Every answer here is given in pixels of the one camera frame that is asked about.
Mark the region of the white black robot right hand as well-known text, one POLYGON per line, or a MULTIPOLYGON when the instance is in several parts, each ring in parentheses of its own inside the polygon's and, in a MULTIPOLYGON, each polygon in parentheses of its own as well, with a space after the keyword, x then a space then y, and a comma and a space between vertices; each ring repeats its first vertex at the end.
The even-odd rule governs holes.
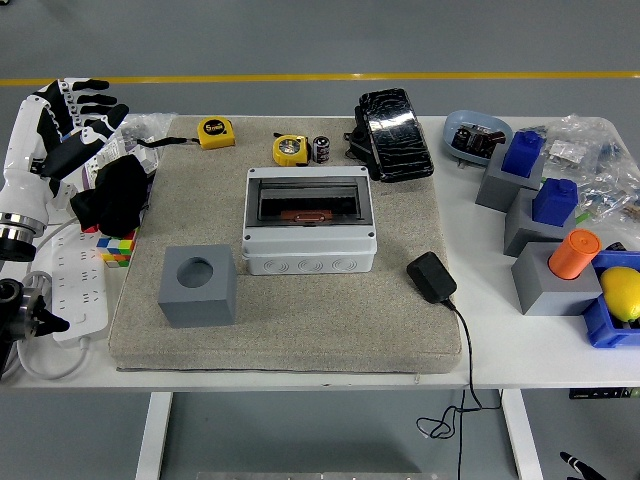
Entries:
POLYGON ((561 451, 559 455, 560 458, 577 473, 579 473, 584 480, 605 480, 605 477, 601 473, 596 471, 593 467, 582 462, 575 456, 572 456, 565 451, 561 451))

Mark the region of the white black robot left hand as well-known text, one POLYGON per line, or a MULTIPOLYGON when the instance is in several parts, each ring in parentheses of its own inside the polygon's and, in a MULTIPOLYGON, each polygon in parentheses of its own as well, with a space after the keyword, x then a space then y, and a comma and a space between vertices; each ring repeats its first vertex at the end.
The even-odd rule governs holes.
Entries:
POLYGON ((129 108, 93 78, 63 78, 20 105, 4 161, 1 211, 47 222, 57 183, 95 156, 129 108))

